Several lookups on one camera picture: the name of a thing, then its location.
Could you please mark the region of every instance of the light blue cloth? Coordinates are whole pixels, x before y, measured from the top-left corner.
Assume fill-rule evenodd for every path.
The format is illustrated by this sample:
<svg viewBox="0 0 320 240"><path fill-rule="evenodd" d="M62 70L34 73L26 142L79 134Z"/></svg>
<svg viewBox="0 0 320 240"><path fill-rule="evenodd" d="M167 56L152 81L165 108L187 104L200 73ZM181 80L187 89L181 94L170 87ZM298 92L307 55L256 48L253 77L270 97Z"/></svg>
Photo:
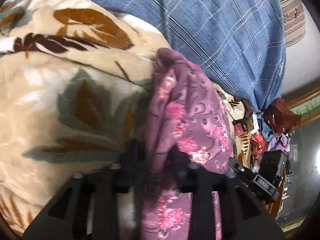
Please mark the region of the light blue cloth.
<svg viewBox="0 0 320 240"><path fill-rule="evenodd" d="M172 48L253 110L280 97L285 42L279 0L92 0L156 26Z"/></svg>
<svg viewBox="0 0 320 240"><path fill-rule="evenodd" d="M262 134L263 138L268 142L272 139L273 134L275 133L270 126L266 123L266 121L263 119L263 112L261 112L257 116L260 133Z"/></svg>

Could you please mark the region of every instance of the blanket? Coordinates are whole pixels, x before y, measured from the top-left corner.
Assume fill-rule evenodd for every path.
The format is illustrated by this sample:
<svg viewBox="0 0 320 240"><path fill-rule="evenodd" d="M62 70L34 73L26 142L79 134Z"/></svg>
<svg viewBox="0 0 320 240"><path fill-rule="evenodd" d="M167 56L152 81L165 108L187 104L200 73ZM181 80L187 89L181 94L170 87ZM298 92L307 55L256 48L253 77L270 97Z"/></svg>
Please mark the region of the blanket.
<svg viewBox="0 0 320 240"><path fill-rule="evenodd" d="M76 171L141 136L152 59L170 46L90 0L8 0L0 30L0 212L22 234Z"/></svg>
<svg viewBox="0 0 320 240"><path fill-rule="evenodd" d="M92 0L157 27L171 47L199 64L254 112L280 97L285 70L279 0Z"/></svg>

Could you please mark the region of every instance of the purple floral cloth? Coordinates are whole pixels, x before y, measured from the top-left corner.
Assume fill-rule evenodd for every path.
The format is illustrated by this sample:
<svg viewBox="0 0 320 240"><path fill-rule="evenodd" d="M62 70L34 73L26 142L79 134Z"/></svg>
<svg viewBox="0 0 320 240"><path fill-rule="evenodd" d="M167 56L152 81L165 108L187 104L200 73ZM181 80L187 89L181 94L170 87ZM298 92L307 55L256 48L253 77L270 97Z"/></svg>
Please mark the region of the purple floral cloth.
<svg viewBox="0 0 320 240"><path fill-rule="evenodd" d="M225 106L201 68L172 49L159 49L155 93L147 118L146 148L151 183L147 183L142 239L188 239L191 193L180 193L168 151L177 145L207 170L225 173L233 144ZM222 238L220 202L212 192L216 240Z"/></svg>

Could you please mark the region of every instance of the pink flower print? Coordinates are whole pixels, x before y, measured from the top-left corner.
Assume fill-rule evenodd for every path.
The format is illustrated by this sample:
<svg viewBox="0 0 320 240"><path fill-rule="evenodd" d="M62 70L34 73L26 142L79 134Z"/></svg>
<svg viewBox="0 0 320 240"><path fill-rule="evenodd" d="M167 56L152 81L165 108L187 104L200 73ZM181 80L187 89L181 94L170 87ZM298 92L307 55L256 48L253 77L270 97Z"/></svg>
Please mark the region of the pink flower print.
<svg viewBox="0 0 320 240"><path fill-rule="evenodd" d="M184 138L177 141L179 151L187 154L198 151L196 142L191 138Z"/></svg>
<svg viewBox="0 0 320 240"><path fill-rule="evenodd" d="M200 165L205 165L209 159L209 153L207 152L207 147L203 146L201 150L193 153L188 153L190 160L194 163L199 163Z"/></svg>
<svg viewBox="0 0 320 240"><path fill-rule="evenodd" d="M176 85L176 78L173 69L169 70L168 74L163 79L159 87L159 98L168 98L171 89Z"/></svg>
<svg viewBox="0 0 320 240"><path fill-rule="evenodd" d="M163 190L158 198L158 202L161 204L172 203L178 199L179 192L177 190Z"/></svg>
<svg viewBox="0 0 320 240"><path fill-rule="evenodd" d="M167 115L180 120L186 114L183 104L170 102L166 109Z"/></svg>
<svg viewBox="0 0 320 240"><path fill-rule="evenodd" d="M216 240L221 240L222 239L222 232L221 229L216 231Z"/></svg>
<svg viewBox="0 0 320 240"><path fill-rule="evenodd" d="M166 205L158 207L158 217L159 227L162 230L171 228L186 218L181 208L168 208Z"/></svg>
<svg viewBox="0 0 320 240"><path fill-rule="evenodd" d="M186 130L187 126L188 125L183 120L178 122L177 126L174 128L174 131L172 132L172 137L175 139L181 137L183 132Z"/></svg>
<svg viewBox="0 0 320 240"><path fill-rule="evenodd" d="M229 137L227 134L227 127L224 123L221 126L215 126L213 128L213 136L222 141L222 151L224 152L229 146Z"/></svg>
<svg viewBox="0 0 320 240"><path fill-rule="evenodd" d="M169 208L167 204L179 198L179 192L164 190L158 198L157 215L159 227L166 230L182 222L186 215L181 208Z"/></svg>

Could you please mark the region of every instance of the light fixture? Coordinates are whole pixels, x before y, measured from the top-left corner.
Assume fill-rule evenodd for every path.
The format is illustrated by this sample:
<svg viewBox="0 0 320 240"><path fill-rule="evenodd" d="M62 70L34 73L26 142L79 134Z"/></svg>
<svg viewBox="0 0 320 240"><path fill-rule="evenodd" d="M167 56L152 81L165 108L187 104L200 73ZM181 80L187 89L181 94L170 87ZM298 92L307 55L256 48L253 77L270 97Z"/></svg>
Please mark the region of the light fixture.
<svg viewBox="0 0 320 240"><path fill-rule="evenodd" d="M318 150L318 154L317 154L316 168L320 173L320 150Z"/></svg>

